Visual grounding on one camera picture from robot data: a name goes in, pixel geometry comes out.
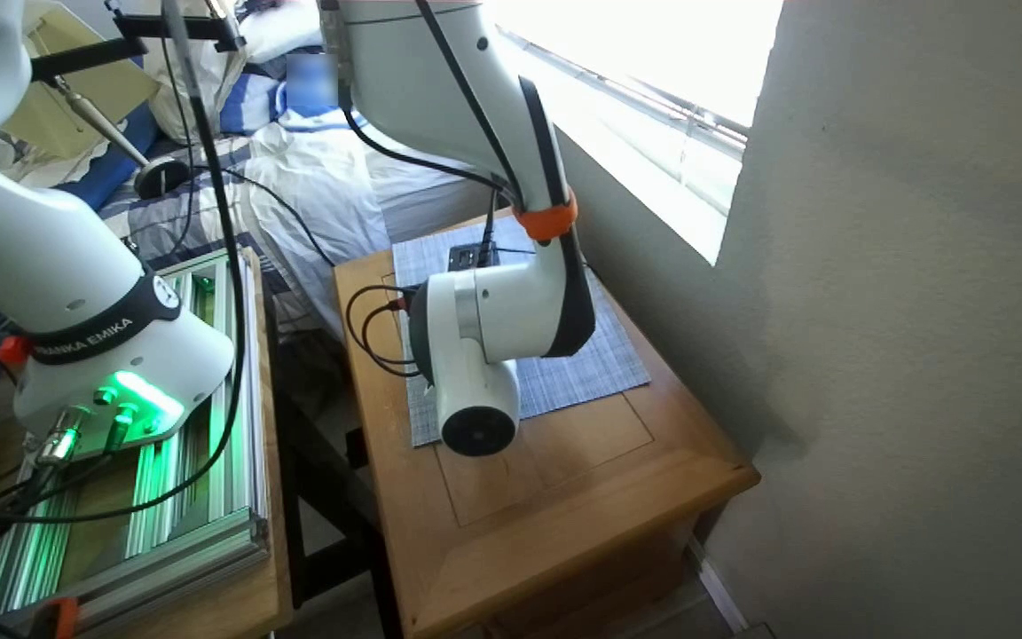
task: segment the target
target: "white wall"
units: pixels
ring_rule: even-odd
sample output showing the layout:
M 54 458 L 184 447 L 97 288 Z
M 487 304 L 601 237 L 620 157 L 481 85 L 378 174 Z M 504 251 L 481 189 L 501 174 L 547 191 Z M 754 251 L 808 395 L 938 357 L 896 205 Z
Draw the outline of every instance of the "white wall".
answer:
M 1022 634 L 1022 4 L 789 0 L 717 267 L 569 149 L 585 251 L 757 458 L 783 639 Z

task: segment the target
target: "blue cloth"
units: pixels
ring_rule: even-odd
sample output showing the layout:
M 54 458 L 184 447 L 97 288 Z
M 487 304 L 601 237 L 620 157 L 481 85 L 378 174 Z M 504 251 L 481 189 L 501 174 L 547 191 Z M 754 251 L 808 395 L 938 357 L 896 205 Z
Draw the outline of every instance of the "blue cloth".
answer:
M 272 89 L 272 117 L 284 127 L 334 127 L 343 123 L 329 79 L 328 53 L 294 57 L 291 79 Z
M 155 141 L 160 127 L 148 105 L 139 105 L 126 120 L 126 137 L 146 154 Z M 88 163 L 88 169 L 80 180 L 63 180 L 58 189 L 86 198 L 91 209 L 103 209 L 139 169 L 139 163 L 109 141 L 103 157 Z
M 225 111 L 220 111 L 220 130 L 225 134 L 250 134 L 258 130 L 272 120 L 270 112 L 270 92 L 272 92 L 272 79 L 265 73 L 237 73 L 237 80 L 232 85 Z

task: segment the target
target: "wooden nightstand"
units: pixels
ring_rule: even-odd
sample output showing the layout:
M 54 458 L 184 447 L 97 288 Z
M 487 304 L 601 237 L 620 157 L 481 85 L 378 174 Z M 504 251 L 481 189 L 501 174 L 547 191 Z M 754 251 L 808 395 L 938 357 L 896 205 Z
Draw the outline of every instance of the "wooden nightstand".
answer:
M 387 251 L 337 267 L 340 301 L 367 284 L 395 284 Z M 494 458 L 412 447 L 406 383 L 351 348 L 406 634 L 585 634 L 679 585 L 691 534 L 761 480 L 617 315 L 651 388 L 530 419 Z M 398 351 L 398 323 L 369 340 Z

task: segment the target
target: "wooden table top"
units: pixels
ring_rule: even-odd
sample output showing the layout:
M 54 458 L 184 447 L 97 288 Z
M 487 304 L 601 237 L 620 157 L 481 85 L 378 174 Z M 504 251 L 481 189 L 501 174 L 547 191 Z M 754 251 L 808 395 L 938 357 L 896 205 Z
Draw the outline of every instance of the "wooden table top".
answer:
M 395 284 L 391 251 L 337 267 L 337 297 Z M 384 301 L 367 296 L 360 321 Z M 578 566 L 717 512 L 761 476 L 617 308 L 651 383 L 523 421 L 494 458 L 407 447 L 406 379 L 351 348 L 356 395 L 407 634 L 516 607 Z M 398 323 L 369 328 L 398 355 Z

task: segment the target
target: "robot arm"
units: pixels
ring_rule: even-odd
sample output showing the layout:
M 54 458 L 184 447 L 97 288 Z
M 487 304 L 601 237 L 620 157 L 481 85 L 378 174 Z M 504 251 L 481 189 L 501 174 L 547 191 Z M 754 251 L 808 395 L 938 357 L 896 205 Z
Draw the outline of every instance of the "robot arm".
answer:
M 0 120 L 29 89 L 26 0 L 0 0 Z M 232 340 L 178 304 L 162 280 L 63 191 L 0 174 L 0 314 L 32 343 L 15 396 L 29 432 L 62 413 L 120 396 L 129 441 L 160 441 L 225 383 Z
M 537 241 L 533 262 L 436 275 L 417 290 L 407 334 L 442 437 L 494 456 L 516 437 L 513 357 L 575 355 L 594 334 L 575 198 L 544 103 L 501 64 L 481 0 L 323 0 L 323 27 L 337 95 L 417 149 L 501 174 Z

